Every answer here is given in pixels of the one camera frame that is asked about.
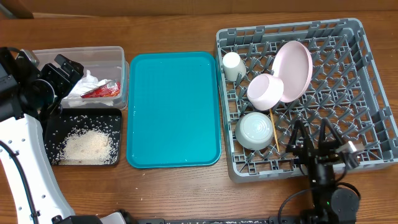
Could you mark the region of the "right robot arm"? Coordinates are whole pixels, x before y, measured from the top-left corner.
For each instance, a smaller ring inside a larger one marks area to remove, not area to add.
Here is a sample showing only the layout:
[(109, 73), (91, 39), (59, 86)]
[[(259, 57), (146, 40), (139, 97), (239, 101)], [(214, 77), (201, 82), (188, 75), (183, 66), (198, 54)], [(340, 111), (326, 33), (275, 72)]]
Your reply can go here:
[(285, 149), (296, 158), (294, 164), (306, 167), (309, 188), (288, 197), (279, 208), (282, 211), (292, 198), (306, 192), (312, 194), (313, 208), (300, 212), (295, 223), (355, 223), (361, 194), (352, 184), (343, 182), (348, 171), (359, 166), (362, 144), (345, 140), (326, 118), (322, 119), (315, 147), (304, 123), (297, 120)]

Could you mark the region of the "small pink bowl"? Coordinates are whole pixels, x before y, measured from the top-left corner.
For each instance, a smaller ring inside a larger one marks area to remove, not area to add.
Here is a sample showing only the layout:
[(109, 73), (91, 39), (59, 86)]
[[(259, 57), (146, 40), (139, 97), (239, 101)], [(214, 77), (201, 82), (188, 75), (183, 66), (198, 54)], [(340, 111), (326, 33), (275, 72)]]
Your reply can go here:
[(250, 82), (247, 96), (255, 109), (265, 111), (280, 101), (283, 92), (284, 84), (280, 78), (263, 73)]

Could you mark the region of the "pink plate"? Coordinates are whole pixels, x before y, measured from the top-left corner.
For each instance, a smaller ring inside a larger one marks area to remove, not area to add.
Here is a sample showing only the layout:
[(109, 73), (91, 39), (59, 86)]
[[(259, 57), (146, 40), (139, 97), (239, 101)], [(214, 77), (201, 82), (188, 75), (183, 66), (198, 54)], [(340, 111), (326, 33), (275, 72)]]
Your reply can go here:
[(272, 70), (284, 84), (281, 102), (290, 103), (300, 98), (312, 79), (313, 62), (309, 50), (296, 40), (284, 44), (277, 52)]

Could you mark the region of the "wooden chopstick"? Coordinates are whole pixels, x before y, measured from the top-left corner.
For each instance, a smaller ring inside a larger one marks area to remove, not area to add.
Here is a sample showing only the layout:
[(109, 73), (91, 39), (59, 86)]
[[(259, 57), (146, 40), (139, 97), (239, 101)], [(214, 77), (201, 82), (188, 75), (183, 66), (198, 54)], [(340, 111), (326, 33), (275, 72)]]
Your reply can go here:
[(273, 127), (273, 133), (274, 133), (274, 140), (275, 140), (276, 149), (277, 149), (277, 152), (279, 153), (279, 152), (280, 152), (280, 149), (279, 149), (279, 141), (278, 141), (278, 138), (277, 138), (277, 131), (276, 131), (276, 126), (275, 126), (275, 121), (274, 121), (274, 114), (273, 114), (272, 108), (269, 109), (269, 116), (270, 116), (271, 122), (272, 122), (272, 127)]

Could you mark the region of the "small white cup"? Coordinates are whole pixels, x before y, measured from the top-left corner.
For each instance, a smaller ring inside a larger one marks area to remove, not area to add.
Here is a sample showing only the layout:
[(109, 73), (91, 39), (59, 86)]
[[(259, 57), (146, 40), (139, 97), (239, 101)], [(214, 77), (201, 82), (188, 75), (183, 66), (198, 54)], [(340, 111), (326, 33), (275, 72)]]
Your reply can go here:
[(223, 71), (227, 80), (235, 82), (238, 75), (246, 74), (246, 66), (236, 52), (228, 52), (222, 59)]

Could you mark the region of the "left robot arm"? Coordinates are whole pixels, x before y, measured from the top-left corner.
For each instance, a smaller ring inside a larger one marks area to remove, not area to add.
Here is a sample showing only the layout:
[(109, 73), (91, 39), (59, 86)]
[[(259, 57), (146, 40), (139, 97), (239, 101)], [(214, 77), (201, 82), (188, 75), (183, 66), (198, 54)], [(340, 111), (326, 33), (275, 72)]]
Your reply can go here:
[(38, 69), (32, 52), (1, 47), (1, 164), (19, 223), (133, 223), (124, 210), (100, 218), (76, 215), (48, 160), (42, 122), (60, 114), (61, 100), (84, 67), (58, 54)]

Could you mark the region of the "red snack wrapper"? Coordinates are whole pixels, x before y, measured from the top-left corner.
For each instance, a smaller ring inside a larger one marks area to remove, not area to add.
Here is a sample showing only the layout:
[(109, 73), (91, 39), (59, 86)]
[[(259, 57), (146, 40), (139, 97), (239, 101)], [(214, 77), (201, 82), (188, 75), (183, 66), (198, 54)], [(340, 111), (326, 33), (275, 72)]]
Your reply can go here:
[(87, 93), (81, 95), (82, 98), (103, 98), (103, 97), (112, 97), (120, 94), (121, 84), (117, 81), (110, 81), (105, 83), (104, 85), (95, 88)]

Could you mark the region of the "white napkin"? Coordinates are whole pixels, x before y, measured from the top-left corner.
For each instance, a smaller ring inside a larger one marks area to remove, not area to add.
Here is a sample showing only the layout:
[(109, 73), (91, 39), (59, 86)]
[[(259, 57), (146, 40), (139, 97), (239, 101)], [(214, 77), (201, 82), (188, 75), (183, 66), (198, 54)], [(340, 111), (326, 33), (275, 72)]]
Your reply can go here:
[(86, 76), (79, 80), (73, 87), (72, 91), (65, 97), (65, 99), (77, 99), (81, 98), (82, 95), (97, 89), (108, 82), (109, 79), (98, 80), (97, 77), (91, 74), (90, 70), (86, 70)]

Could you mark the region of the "grey bowl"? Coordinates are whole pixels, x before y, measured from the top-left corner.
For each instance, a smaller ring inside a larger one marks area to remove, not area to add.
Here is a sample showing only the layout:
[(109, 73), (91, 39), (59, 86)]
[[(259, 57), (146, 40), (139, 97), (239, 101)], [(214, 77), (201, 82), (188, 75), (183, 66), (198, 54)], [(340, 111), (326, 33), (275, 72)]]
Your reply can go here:
[(259, 112), (248, 113), (236, 124), (235, 136), (246, 149), (255, 151), (266, 148), (274, 138), (270, 117)]

